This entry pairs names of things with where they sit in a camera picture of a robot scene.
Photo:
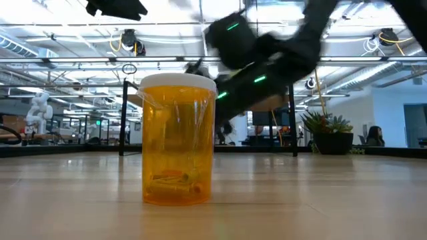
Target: white robot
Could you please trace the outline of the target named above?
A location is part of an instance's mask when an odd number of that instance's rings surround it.
[[[52,106],[47,104],[48,99],[48,93],[37,93],[31,100],[32,106],[25,119],[27,126],[32,126],[35,123],[38,124],[38,134],[46,134],[46,120],[51,119],[53,116]]]

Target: ceiling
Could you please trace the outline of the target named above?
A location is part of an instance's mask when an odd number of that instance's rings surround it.
[[[86,13],[86,0],[14,0],[4,1],[0,7],[0,35],[2,33],[16,37],[22,43],[36,48],[50,49],[59,57],[118,57],[133,56],[133,53],[119,47],[116,41],[124,29],[135,29],[139,40],[145,45],[147,56],[212,56],[213,51],[205,49],[203,30],[215,20],[243,9],[244,2],[238,0],[141,0],[148,9],[147,16],[141,21],[131,21],[106,17],[98,14],[95,17]],[[247,18],[254,32],[261,35],[274,32],[280,38],[289,38],[298,30],[298,23],[304,17],[304,1],[259,0],[256,7],[251,7]],[[343,13],[350,10],[348,20],[343,20]],[[352,3],[341,1],[331,15],[335,24],[324,36],[324,56],[372,56],[399,55],[396,46],[376,47],[375,41],[367,40],[372,34],[378,34],[382,28],[392,27],[399,38],[412,37],[405,24],[393,10],[382,2]],[[414,39],[400,44],[405,53],[419,49]],[[0,49],[0,57],[22,57],[6,49]],[[135,75],[126,75],[117,65],[116,72],[108,71],[106,65],[96,65],[98,71],[26,71],[33,66],[9,65],[16,71],[28,73],[44,82],[56,79],[56,84],[72,83],[122,83],[125,77],[134,83],[147,75],[159,72],[182,72],[185,63],[144,63],[138,65]],[[209,73],[215,77],[220,70],[218,63],[208,63]],[[323,89],[334,89],[334,92],[351,93],[354,89],[342,89],[340,84],[349,74],[362,70],[358,66],[319,67],[318,76]],[[13,80],[0,78],[4,84]],[[313,94],[304,87],[306,79],[294,85],[296,94]],[[120,88],[110,89],[110,93],[120,93]],[[66,91],[64,94],[75,94]],[[297,99],[297,103],[310,104],[306,97]]]

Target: person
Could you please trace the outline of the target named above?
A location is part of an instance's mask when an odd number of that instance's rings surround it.
[[[369,128],[369,134],[366,138],[366,144],[371,147],[384,147],[385,142],[382,139],[382,130],[379,126]]]

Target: wooden table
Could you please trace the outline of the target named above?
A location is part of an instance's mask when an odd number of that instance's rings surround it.
[[[217,154],[209,203],[141,203],[141,155],[0,160],[0,239],[425,239],[427,163]]]

